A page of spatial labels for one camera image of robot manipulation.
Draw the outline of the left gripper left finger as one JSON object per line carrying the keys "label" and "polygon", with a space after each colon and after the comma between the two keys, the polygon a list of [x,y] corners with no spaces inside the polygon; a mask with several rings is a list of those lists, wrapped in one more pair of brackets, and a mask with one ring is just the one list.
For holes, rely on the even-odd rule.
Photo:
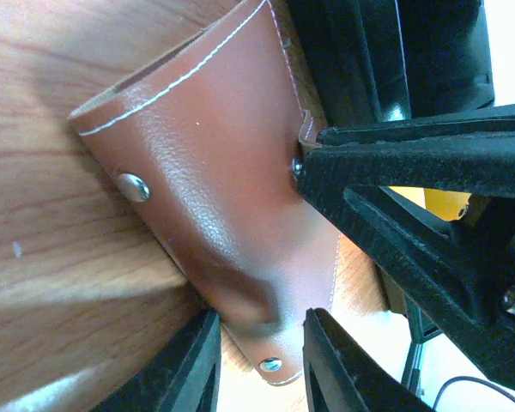
{"label": "left gripper left finger", "polygon": [[220,318],[203,309],[94,410],[215,411],[220,373]]}

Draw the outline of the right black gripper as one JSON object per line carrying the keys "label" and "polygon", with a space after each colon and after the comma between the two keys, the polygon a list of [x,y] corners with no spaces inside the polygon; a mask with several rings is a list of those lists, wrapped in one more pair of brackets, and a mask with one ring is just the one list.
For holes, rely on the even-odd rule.
{"label": "right black gripper", "polygon": [[494,82],[482,1],[291,1],[329,126],[490,106]]}

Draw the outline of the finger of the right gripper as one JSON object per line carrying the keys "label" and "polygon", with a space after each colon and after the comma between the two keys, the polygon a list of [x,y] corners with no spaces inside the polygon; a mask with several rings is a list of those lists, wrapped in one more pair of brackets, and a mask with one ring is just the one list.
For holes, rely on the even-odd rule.
{"label": "finger of the right gripper", "polygon": [[[515,104],[300,139],[298,191],[489,378],[515,390]],[[470,194],[444,221],[391,186]]]}

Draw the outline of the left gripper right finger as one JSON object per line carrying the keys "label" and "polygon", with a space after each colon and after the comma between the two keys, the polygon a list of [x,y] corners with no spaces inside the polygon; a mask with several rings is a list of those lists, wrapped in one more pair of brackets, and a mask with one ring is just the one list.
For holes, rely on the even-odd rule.
{"label": "left gripper right finger", "polygon": [[308,309],[303,346],[310,411],[430,411],[323,308]]}

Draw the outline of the brown leather card holder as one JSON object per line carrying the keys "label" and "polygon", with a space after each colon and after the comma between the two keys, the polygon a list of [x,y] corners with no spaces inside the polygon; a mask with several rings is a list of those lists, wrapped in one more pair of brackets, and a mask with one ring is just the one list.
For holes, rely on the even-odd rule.
{"label": "brown leather card holder", "polygon": [[317,131],[272,3],[239,3],[69,120],[262,378],[296,380],[339,233],[296,190]]}

